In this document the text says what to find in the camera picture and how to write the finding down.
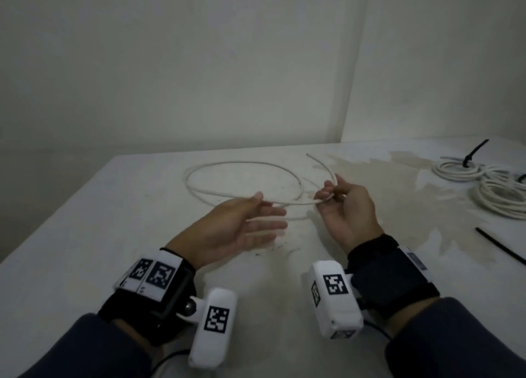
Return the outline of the person's right hand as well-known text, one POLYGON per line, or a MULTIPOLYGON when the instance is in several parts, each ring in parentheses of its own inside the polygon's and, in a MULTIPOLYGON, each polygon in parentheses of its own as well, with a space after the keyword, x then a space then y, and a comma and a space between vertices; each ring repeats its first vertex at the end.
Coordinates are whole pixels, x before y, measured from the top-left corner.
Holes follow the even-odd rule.
POLYGON ((327 180, 314 199, 329 235, 348 255, 359 245, 377 239, 385 232, 378 222, 376 206, 368 190, 352 183, 348 194, 336 194, 336 182, 327 180))

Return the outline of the person's left hand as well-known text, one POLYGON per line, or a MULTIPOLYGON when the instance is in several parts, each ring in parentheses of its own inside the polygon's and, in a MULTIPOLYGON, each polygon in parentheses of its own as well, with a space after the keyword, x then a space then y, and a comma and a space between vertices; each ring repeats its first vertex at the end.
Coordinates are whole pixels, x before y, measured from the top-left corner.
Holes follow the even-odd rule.
POLYGON ((251 220, 282 220, 285 208, 263 201, 259 206, 234 206, 233 199, 214 207, 207 215, 167 243, 165 248, 185 259, 199 270, 243 252, 260 249, 276 240, 278 233, 247 234, 251 220))

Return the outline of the person's right forearm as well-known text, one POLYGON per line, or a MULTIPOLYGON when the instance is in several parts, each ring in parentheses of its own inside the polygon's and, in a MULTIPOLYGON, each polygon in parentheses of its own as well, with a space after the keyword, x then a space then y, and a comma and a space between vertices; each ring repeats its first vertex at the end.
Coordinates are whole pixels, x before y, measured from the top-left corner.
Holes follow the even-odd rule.
POLYGON ((454 298, 411 318, 386 346, 385 359, 393 378, 526 378, 526 360, 454 298))

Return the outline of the person's left forearm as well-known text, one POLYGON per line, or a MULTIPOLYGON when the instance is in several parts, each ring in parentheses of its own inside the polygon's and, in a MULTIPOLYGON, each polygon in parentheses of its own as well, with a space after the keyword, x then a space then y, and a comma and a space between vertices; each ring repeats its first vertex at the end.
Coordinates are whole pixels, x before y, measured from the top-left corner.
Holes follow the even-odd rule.
POLYGON ((151 355, 137 339, 89 313, 17 378, 149 378, 151 369, 151 355))

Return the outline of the small white marker plate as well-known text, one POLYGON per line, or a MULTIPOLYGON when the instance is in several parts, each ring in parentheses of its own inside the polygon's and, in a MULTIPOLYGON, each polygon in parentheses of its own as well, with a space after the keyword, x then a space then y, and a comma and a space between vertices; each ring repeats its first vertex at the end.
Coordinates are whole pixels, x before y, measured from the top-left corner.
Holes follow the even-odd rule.
POLYGON ((399 249, 405 254, 405 256, 411 261, 411 263, 422 272, 423 275, 426 275, 429 270, 424 265, 424 263, 418 258, 418 256, 411 251, 408 247, 399 247, 399 249))

